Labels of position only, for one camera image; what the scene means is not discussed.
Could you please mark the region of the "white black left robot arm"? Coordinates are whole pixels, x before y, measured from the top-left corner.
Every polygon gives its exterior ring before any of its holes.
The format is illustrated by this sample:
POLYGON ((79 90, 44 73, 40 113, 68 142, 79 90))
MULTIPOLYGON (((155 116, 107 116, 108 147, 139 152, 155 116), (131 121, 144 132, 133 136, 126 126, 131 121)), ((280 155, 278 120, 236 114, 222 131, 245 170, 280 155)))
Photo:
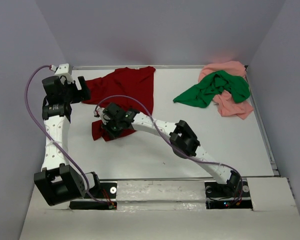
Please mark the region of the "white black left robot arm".
POLYGON ((83 198, 86 194, 94 198, 101 191, 101 185, 88 180, 68 154, 71 105, 91 98, 85 78, 79 76, 77 82, 68 81, 65 75, 42 80, 46 94, 42 104, 45 155, 41 170, 34 174, 33 180, 49 206, 83 198))

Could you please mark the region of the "pink t-shirt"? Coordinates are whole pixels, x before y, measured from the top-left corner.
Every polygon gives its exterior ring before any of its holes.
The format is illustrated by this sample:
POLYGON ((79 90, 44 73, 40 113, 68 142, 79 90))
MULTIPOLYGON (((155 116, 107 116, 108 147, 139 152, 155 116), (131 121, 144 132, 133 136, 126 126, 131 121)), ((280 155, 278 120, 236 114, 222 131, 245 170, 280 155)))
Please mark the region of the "pink t-shirt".
POLYGON ((200 71, 198 81, 204 77, 219 71, 226 73, 226 84, 221 93, 212 99, 217 106, 217 111, 222 117, 239 117, 245 120, 254 108, 248 102, 251 96, 250 87, 246 79, 246 67, 239 61, 227 61, 223 63, 210 63, 200 71))

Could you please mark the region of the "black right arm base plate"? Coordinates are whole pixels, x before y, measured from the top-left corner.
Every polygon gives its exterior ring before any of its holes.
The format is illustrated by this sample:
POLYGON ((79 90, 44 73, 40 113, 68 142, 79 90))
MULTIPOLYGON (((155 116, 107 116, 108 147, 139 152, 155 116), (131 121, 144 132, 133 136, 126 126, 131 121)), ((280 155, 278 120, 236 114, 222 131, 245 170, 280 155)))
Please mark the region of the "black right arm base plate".
POLYGON ((246 179, 243 185, 239 184, 239 190, 234 193, 225 190, 225 186, 213 181, 204 183, 205 205, 207 210, 225 209, 253 209, 250 188, 246 179))

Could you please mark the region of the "green t-shirt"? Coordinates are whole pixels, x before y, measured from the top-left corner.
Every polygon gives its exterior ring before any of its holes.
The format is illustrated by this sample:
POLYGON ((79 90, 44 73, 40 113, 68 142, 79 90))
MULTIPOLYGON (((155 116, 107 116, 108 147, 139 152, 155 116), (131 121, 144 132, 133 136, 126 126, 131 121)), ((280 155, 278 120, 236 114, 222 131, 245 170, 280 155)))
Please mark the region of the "green t-shirt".
POLYGON ((173 102, 206 108, 213 98, 223 91, 229 92, 236 104, 242 103, 251 96, 249 84, 243 77, 219 70, 206 75, 199 83, 176 96, 173 102))

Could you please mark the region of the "aluminium right table rail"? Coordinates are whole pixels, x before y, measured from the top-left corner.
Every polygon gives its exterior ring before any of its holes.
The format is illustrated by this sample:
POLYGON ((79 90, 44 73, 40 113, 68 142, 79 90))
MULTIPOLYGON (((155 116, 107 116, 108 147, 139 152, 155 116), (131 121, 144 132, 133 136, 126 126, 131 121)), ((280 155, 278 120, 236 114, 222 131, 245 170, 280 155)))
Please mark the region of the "aluminium right table rail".
POLYGON ((258 127, 259 127, 259 130, 260 130, 261 136, 262 136, 263 143, 264 143, 265 148, 266 148, 266 152, 267 152, 269 162, 270 162, 270 165, 271 165, 271 168, 272 168, 272 171, 273 171, 273 175, 275 177, 280 177, 281 175, 280 175, 277 163, 275 161, 275 157, 273 155, 273 151, 272 151, 272 148, 271 148, 271 145, 270 145, 270 142, 269 142, 269 138, 267 136, 267 132, 266 132, 266 129, 265 129, 265 126, 264 126, 264 123, 263 123, 262 116, 260 114, 257 102, 255 100, 252 85, 251 85, 249 77, 248 77, 249 65, 245 65, 244 67, 245 67, 246 81, 249 84, 249 89, 250 89, 250 94, 251 94, 250 101, 251 101, 251 104, 254 107, 254 114, 255 114, 255 117, 256 117, 256 121, 258 123, 258 127))

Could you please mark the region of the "white front cover board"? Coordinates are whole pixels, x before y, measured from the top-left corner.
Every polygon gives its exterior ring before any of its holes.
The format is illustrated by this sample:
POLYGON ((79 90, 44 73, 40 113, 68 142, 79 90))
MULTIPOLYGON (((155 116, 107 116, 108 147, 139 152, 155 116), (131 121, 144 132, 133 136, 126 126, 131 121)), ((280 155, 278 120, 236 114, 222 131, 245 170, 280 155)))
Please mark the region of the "white front cover board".
POLYGON ((300 240, 300 214, 284 177, 247 179, 251 208, 207 209, 197 180, 125 180, 116 210, 49 207, 34 190, 23 240, 300 240))

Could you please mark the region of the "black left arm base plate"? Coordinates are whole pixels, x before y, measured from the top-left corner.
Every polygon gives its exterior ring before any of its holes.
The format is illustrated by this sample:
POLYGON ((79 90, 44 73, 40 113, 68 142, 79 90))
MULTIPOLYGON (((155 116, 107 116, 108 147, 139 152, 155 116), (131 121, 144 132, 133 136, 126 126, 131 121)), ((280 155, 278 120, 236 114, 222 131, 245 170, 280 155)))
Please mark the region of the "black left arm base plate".
POLYGON ((115 181, 101 181, 100 189, 96 186, 89 190, 90 194, 97 199, 93 200, 88 194, 84 198, 72 200, 69 203, 71 210, 116 210, 117 209, 118 183, 115 181))

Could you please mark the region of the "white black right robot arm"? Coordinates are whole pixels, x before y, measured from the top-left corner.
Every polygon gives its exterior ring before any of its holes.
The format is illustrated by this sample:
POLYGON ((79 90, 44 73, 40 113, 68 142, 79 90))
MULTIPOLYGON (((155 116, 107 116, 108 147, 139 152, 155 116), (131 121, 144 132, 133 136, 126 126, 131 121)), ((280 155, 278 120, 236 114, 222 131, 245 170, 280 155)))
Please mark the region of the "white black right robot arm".
POLYGON ((140 106, 143 112, 134 108, 125 111, 111 102, 106 107, 97 105, 94 114, 101 118, 102 127, 110 138, 119 137, 124 130, 134 130, 161 137, 172 148, 175 155, 193 161, 204 169, 220 186, 225 196, 232 196, 240 191, 243 183, 239 172, 209 155, 186 121, 179 120, 174 123, 158 120, 152 117, 143 104, 140 106))

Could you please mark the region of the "red t-shirt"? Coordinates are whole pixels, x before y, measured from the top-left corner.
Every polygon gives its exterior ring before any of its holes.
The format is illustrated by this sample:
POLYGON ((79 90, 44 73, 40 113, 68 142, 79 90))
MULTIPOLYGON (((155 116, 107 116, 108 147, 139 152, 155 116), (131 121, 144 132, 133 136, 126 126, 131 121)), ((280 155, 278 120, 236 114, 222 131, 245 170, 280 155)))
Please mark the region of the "red t-shirt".
POLYGON ((97 105, 105 108, 109 103, 115 103, 125 111, 138 110, 144 114, 144 107, 152 114, 154 109, 154 74, 152 66, 140 69, 118 68, 104 77, 86 82, 90 90, 90 99, 84 104, 97 105))

